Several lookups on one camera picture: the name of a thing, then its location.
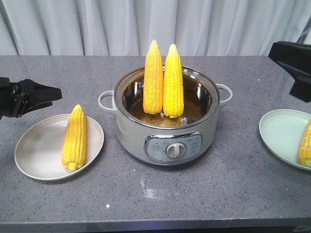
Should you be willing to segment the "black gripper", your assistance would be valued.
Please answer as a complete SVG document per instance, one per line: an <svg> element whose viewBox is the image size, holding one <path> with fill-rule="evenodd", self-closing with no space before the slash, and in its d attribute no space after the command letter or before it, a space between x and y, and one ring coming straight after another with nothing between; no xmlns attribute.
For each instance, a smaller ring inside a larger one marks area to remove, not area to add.
<svg viewBox="0 0 311 233"><path fill-rule="evenodd" d="M11 83L0 78L0 118L22 117L24 114L52 106L62 98L61 89L38 84L30 79Z"/></svg>

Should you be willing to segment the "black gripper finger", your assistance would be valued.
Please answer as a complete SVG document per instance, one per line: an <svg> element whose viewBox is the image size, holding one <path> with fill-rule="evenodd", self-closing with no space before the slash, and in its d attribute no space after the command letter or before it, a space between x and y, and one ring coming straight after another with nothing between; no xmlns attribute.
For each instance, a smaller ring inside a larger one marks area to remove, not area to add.
<svg viewBox="0 0 311 233"><path fill-rule="evenodd" d="M294 42L273 43L268 57L287 71L294 79L290 95L311 101L311 46Z"/></svg>

